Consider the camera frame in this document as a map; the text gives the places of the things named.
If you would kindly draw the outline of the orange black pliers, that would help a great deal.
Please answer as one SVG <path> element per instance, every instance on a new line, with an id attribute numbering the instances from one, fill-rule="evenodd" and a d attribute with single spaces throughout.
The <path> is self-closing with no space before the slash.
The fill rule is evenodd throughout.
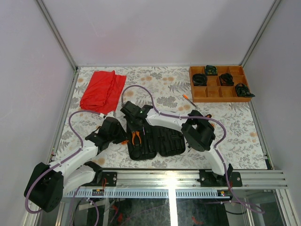
<path id="1" fill-rule="evenodd" d="M 133 146 L 138 146 L 142 144 L 142 139 L 140 136 L 140 131 L 132 132 L 132 144 Z"/>

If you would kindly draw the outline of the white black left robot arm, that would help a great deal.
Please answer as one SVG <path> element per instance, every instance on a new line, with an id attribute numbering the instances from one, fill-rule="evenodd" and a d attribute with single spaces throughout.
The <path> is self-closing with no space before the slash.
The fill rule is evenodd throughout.
<path id="1" fill-rule="evenodd" d="M 26 210 L 33 213 L 28 204 L 33 202 L 43 211 L 51 212 L 68 192 L 82 185 L 103 184 L 103 170 L 92 158 L 107 149 L 110 143 L 119 144 L 126 139 L 120 122 L 114 117 L 106 117 L 98 130 L 85 137 L 81 148 L 49 164 L 37 164 L 24 191 Z"/>

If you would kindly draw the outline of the black plastic tool case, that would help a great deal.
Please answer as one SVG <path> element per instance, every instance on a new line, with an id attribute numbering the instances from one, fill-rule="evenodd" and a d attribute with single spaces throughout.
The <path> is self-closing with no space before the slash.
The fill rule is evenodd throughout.
<path id="1" fill-rule="evenodd" d="M 133 146 L 132 131 L 126 123 L 127 147 L 129 157 L 134 161 L 150 160 L 159 154 L 169 157 L 184 153 L 186 149 L 185 139 L 182 133 L 177 130 L 161 126 L 145 126 L 145 133 L 140 131 L 142 144 Z"/>

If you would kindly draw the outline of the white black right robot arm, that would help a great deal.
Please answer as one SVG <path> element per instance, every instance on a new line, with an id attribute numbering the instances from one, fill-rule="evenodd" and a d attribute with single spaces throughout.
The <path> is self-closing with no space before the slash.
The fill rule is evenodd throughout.
<path id="1" fill-rule="evenodd" d="M 215 182 L 224 186 L 231 181 L 233 167 L 218 149 L 218 145 L 226 138 L 225 127 L 217 120 L 205 117 L 193 110 L 188 115 L 159 111 L 154 106 L 139 106 L 126 102 L 121 112 L 133 130 L 143 126 L 161 126 L 181 132 L 188 145 L 207 158 L 214 173 Z"/>

